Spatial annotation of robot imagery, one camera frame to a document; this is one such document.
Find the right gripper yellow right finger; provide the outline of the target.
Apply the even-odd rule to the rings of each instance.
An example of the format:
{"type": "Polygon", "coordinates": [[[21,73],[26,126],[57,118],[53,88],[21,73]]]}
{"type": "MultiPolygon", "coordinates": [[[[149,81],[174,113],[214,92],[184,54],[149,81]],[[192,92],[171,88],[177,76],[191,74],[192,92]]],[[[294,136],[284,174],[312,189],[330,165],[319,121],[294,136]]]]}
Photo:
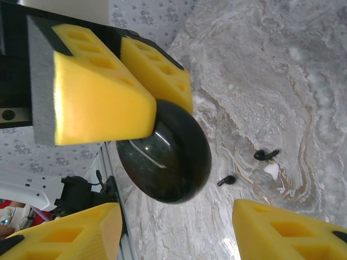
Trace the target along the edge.
{"type": "Polygon", "coordinates": [[[233,205],[241,259],[346,259],[346,229],[248,199],[233,205]]]}

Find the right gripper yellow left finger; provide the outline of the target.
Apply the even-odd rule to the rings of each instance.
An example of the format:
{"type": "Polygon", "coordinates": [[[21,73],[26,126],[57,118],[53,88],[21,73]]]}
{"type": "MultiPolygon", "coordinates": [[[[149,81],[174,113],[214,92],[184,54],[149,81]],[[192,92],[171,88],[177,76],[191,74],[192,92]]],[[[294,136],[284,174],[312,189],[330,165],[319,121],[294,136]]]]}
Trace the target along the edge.
{"type": "Polygon", "coordinates": [[[10,235],[1,259],[116,259],[123,220],[118,203],[105,203],[10,235]]]}

